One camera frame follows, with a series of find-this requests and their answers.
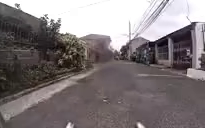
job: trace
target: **utility pole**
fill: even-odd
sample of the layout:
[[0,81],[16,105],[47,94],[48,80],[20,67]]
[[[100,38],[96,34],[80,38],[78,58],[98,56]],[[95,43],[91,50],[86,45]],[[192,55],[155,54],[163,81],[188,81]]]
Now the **utility pole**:
[[[129,20],[129,24],[128,24],[128,27],[129,27],[129,44],[131,43],[131,35],[132,35],[132,32],[131,32],[131,22],[130,22],[130,20]],[[131,48],[131,46],[129,46],[129,59],[130,59],[130,56],[131,56],[131,54],[132,54],[132,48]]]
[[131,35],[132,35],[132,32],[131,32],[131,22],[130,21],[129,21],[128,27],[129,27],[129,42],[130,42],[131,41]]

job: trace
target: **planter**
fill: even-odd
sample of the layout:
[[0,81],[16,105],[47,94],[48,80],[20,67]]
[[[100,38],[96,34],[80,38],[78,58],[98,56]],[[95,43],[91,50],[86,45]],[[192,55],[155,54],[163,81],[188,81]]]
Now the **planter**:
[[205,80],[205,71],[189,68],[187,76],[197,80]]

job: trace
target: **overcast sky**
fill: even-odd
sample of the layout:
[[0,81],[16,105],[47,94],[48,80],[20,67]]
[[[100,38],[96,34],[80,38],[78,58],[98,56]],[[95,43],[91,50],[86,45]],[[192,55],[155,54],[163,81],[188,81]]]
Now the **overcast sky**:
[[[63,33],[69,32],[78,37],[91,33],[110,35],[112,38],[111,45],[115,49],[120,49],[128,40],[128,37],[123,36],[123,34],[128,34],[128,21],[131,21],[133,29],[150,4],[149,0],[109,0],[76,9],[103,0],[0,1],[13,7],[15,3],[19,3],[23,11],[36,17],[49,14],[50,18],[62,18],[61,32]],[[188,0],[188,3],[190,20],[205,21],[205,0]],[[188,25],[187,14],[186,0],[174,0],[158,20],[141,36],[151,41],[159,39]]]

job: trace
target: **street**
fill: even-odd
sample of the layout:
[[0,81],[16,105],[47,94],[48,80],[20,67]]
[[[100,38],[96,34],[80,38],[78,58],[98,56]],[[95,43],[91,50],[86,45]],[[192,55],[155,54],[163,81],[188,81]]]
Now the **street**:
[[205,82],[113,61],[8,121],[10,128],[205,128]]

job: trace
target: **tree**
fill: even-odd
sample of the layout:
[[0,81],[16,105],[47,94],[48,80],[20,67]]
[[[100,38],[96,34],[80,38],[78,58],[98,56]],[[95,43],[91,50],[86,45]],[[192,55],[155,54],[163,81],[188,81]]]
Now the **tree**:
[[38,33],[38,47],[43,53],[43,58],[47,56],[48,49],[54,49],[58,42],[59,31],[61,27],[61,18],[55,21],[50,19],[48,14],[40,18],[40,32]]
[[120,52],[121,52],[121,56],[123,56],[123,57],[127,56],[128,46],[123,45],[120,49]]
[[15,7],[16,7],[16,9],[21,10],[20,4],[15,3]]
[[60,35],[56,56],[61,67],[84,67],[85,49],[80,40],[70,33]]

